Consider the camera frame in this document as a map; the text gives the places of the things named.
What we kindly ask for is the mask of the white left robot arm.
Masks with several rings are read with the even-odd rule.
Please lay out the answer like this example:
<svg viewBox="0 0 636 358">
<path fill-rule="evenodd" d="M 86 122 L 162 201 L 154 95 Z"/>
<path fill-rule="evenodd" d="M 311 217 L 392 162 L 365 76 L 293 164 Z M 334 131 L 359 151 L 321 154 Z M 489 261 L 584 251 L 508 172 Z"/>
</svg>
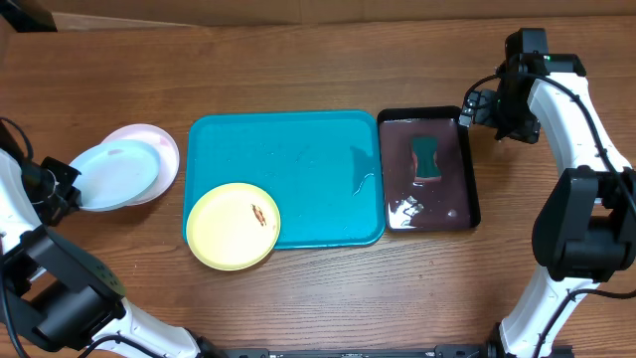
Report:
<svg viewBox="0 0 636 358">
<path fill-rule="evenodd" d="M 221 357 L 205 337 L 169 325 L 125 297 L 98 258 L 56 233 L 54 210 L 79 197 L 79 173 L 53 158 L 1 152 L 1 321 L 19 356 L 27 340 L 48 351 L 121 357 Z"/>
</svg>

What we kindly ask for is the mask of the yellow plate with stain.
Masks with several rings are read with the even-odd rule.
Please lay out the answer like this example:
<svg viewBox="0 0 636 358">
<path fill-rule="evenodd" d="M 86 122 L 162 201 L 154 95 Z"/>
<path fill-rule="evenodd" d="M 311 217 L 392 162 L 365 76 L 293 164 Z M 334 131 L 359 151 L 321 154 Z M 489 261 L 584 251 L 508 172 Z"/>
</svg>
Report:
<svg viewBox="0 0 636 358">
<path fill-rule="evenodd" d="M 186 223 L 194 256 L 217 270 L 250 268 L 273 250 L 281 229 L 274 200 L 246 183 L 221 185 L 199 199 Z"/>
</svg>

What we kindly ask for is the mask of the light blue plate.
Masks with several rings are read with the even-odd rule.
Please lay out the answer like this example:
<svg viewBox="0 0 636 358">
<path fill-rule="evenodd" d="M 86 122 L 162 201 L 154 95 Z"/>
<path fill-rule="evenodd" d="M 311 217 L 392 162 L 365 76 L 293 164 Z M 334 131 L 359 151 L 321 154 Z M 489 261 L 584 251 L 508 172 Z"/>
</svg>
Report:
<svg viewBox="0 0 636 358">
<path fill-rule="evenodd" d="M 138 140 L 114 140 L 88 149 L 71 162 L 79 172 L 74 182 L 79 207 L 104 212 L 127 206 L 153 186 L 160 164 L 155 148 Z"/>
</svg>

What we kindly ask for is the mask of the green and pink sponge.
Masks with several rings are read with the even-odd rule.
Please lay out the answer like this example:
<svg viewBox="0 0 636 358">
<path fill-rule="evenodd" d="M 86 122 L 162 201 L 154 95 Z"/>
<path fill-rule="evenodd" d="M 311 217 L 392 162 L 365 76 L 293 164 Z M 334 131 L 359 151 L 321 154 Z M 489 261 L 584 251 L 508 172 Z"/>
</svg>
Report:
<svg viewBox="0 0 636 358">
<path fill-rule="evenodd" d="M 415 183 L 438 181 L 441 172 L 436 164 L 437 139 L 432 136 L 417 136 L 411 140 L 411 157 Z"/>
</svg>

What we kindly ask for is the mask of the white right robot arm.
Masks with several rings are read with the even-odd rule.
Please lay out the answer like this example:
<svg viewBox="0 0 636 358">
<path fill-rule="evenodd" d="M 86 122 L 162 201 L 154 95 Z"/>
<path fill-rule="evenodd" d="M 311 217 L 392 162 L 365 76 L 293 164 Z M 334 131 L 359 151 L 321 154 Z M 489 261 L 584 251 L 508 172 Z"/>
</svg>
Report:
<svg viewBox="0 0 636 358">
<path fill-rule="evenodd" d="M 553 357 L 554 340 L 589 295 L 635 261 L 635 171 L 592 104 L 576 55 L 510 55 L 494 91 L 472 86 L 463 113 L 497 138 L 534 143 L 542 131 L 559 173 L 533 226 L 537 267 L 522 297 L 493 331 L 491 357 Z"/>
</svg>

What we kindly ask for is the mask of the pink plate with red stain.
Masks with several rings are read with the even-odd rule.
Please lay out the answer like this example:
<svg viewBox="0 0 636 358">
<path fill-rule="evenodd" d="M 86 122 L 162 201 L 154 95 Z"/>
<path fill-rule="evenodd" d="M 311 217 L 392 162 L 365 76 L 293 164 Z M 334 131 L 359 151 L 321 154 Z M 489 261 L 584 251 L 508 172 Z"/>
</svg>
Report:
<svg viewBox="0 0 636 358">
<path fill-rule="evenodd" d="M 159 154 L 160 170 L 153 185 L 129 206 L 146 204 L 163 195 L 173 184 L 180 166 L 180 152 L 174 138 L 164 129 L 144 123 L 136 123 L 118 128 L 107 135 L 102 142 L 114 140 L 138 140 L 151 145 Z"/>
</svg>

